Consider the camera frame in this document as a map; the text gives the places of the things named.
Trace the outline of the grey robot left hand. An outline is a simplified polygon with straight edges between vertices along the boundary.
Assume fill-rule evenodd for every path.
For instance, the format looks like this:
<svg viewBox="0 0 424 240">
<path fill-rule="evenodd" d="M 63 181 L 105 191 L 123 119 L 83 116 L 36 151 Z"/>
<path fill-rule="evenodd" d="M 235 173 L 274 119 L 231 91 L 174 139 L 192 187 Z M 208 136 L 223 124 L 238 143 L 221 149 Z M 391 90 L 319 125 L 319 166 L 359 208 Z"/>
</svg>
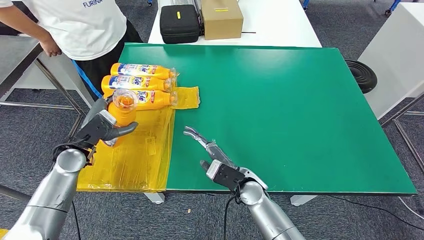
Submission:
<svg viewBox="0 0 424 240">
<path fill-rule="evenodd" d="M 136 129 L 138 123 L 135 121 L 122 127 L 116 126 L 117 120 L 107 111 L 109 103 L 99 98 L 93 104 L 76 133 L 78 139 L 84 139 L 86 143 L 96 145 L 100 140 L 110 141 L 130 134 Z"/>
</svg>

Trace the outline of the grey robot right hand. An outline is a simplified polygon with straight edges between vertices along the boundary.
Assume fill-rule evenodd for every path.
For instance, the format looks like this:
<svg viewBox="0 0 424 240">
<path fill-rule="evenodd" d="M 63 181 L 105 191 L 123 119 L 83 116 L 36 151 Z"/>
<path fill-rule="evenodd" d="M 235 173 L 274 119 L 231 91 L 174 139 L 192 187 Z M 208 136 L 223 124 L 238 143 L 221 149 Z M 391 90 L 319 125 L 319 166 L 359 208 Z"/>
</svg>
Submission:
<svg viewBox="0 0 424 240">
<path fill-rule="evenodd" d="M 185 126 L 183 134 L 186 136 L 191 136 L 194 140 L 199 142 L 212 160 L 218 160 L 233 169 L 238 169 L 238 167 L 223 152 L 223 150 L 217 145 L 216 142 L 207 140 L 193 127 Z"/>
</svg>

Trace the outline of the person's right hand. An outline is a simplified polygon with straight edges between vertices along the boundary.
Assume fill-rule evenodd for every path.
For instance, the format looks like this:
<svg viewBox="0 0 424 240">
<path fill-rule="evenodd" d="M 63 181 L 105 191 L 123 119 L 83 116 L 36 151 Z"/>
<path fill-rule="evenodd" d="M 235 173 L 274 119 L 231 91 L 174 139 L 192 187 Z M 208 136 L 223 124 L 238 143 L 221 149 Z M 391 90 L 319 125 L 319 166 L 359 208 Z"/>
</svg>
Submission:
<svg viewBox="0 0 424 240">
<path fill-rule="evenodd" d="M 40 40 L 39 44 L 48 57 L 60 56 L 62 54 L 62 50 L 51 37 Z"/>
</svg>

